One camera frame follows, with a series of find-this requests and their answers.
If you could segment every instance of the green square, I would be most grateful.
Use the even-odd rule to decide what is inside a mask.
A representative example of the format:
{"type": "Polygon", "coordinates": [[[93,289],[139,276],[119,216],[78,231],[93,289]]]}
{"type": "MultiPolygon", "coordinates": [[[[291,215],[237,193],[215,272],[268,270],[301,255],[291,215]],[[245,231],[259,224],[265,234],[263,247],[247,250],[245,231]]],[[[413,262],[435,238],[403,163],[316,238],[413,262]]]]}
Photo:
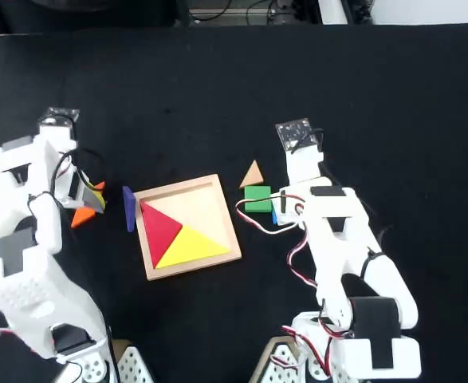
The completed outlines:
{"type": "MultiPolygon", "coordinates": [[[[262,199],[271,196],[270,186],[246,186],[244,188],[245,199],[262,199]]],[[[247,202],[244,205],[246,213],[270,213],[273,210],[271,200],[260,202],[247,202]]]]}

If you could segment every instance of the white robotic arm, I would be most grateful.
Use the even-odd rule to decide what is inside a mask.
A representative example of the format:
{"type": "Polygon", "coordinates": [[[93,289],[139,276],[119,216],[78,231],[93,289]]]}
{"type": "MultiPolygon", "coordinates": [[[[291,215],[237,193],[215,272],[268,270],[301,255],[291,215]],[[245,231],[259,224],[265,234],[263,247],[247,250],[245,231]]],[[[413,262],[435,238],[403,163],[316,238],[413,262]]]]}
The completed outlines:
{"type": "Polygon", "coordinates": [[[76,111],[53,112],[41,120],[33,139],[23,137],[0,148],[0,311],[10,332],[34,352],[79,364],[80,381],[116,382],[99,308],[53,257],[62,248],[59,205],[104,208],[71,157],[61,161],[64,152],[77,147],[71,139],[76,111]],[[33,217],[36,227],[18,229],[27,217],[33,217]]]}
{"type": "Polygon", "coordinates": [[[298,367],[301,382],[329,376],[349,382],[417,377],[418,342],[401,334],[418,321],[415,300],[395,264],[381,251],[356,193],[321,174],[323,132],[312,129],[306,119],[276,128],[289,186],[272,195],[273,209],[278,224],[298,223],[305,230],[316,267],[314,283],[307,284],[316,287],[321,308],[299,314],[292,327],[282,327],[301,351],[299,366],[289,367],[298,367]],[[341,282],[344,274],[357,275],[378,296],[348,297],[341,282]]]}

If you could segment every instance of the wooden tray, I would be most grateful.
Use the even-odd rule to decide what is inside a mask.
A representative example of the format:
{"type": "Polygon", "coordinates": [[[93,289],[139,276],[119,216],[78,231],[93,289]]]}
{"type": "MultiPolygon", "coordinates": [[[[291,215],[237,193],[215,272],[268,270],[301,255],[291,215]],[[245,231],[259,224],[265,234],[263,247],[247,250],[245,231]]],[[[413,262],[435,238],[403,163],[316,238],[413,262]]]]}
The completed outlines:
{"type": "Polygon", "coordinates": [[[138,227],[148,280],[164,278],[241,258],[241,249],[235,236],[234,225],[230,219],[217,174],[138,191],[134,194],[136,197],[136,226],[138,227]],[[201,232],[230,251],[214,257],[155,269],[152,266],[151,253],[148,248],[140,201],[150,204],[182,225],[187,225],[201,232]]]}

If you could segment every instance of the blue piece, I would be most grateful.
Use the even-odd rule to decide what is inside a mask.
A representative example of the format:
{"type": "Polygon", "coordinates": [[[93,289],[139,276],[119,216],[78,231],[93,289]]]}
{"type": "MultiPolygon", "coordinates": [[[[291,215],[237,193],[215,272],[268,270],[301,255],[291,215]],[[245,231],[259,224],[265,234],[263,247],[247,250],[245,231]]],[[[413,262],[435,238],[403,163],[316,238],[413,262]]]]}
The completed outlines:
{"type": "Polygon", "coordinates": [[[136,198],[129,186],[122,187],[122,195],[124,196],[125,222],[128,225],[128,231],[132,233],[135,230],[136,198]]]}

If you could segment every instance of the orange triangle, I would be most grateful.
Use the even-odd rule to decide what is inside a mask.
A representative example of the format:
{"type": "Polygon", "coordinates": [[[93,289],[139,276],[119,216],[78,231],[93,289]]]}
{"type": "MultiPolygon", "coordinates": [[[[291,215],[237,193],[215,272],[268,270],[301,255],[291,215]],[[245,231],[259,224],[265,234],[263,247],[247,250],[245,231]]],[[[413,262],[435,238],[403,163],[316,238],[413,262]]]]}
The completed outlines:
{"type": "Polygon", "coordinates": [[[264,177],[262,177],[262,174],[260,173],[257,160],[254,160],[251,163],[251,166],[248,169],[248,172],[244,176],[244,180],[242,180],[241,185],[239,186],[239,189],[242,189],[245,186],[261,184],[263,182],[264,182],[264,177]]]}
{"type": "MultiPolygon", "coordinates": [[[[104,181],[100,184],[94,186],[98,189],[104,189],[104,181]]],[[[73,221],[71,222],[71,228],[75,229],[80,226],[82,223],[87,222],[89,219],[92,219],[96,215],[96,212],[90,207],[79,207],[74,212],[73,221]]]]}

